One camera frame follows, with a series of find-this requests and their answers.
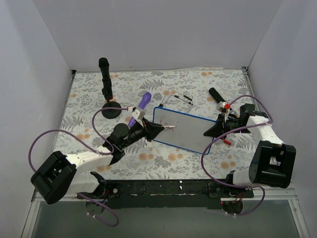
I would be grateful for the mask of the red marker cap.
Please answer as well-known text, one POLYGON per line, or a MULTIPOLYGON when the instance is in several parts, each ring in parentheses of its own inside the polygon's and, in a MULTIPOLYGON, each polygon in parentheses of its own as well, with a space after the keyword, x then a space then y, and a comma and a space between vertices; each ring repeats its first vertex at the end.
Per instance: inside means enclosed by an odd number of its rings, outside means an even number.
POLYGON ((223 140, 224 143, 228 144, 228 145, 232 145, 232 143, 226 139, 223 140))

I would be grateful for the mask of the blue framed whiteboard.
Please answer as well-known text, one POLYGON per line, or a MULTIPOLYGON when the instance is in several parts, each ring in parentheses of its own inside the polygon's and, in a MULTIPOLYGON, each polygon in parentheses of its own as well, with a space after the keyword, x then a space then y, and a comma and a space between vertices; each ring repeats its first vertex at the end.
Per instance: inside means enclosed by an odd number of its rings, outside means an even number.
POLYGON ((212 138, 204 136, 205 131, 215 125, 215 121, 167 108, 155 107, 153 122, 166 128, 154 141, 202 154, 212 142, 212 138))

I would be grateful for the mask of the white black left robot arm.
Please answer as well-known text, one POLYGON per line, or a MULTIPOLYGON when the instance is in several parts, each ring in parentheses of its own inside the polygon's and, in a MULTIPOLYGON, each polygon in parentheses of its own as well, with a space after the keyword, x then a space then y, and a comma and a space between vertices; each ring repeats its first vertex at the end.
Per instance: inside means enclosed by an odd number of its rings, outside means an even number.
POLYGON ((95 169, 117 163, 125 148, 144 138, 154 140, 164 126, 142 119, 132 127, 117 124, 106 142, 98 149, 64 155, 55 151, 35 170, 30 181, 48 204, 54 204, 66 194, 82 193, 89 198, 102 198, 106 180, 95 169))

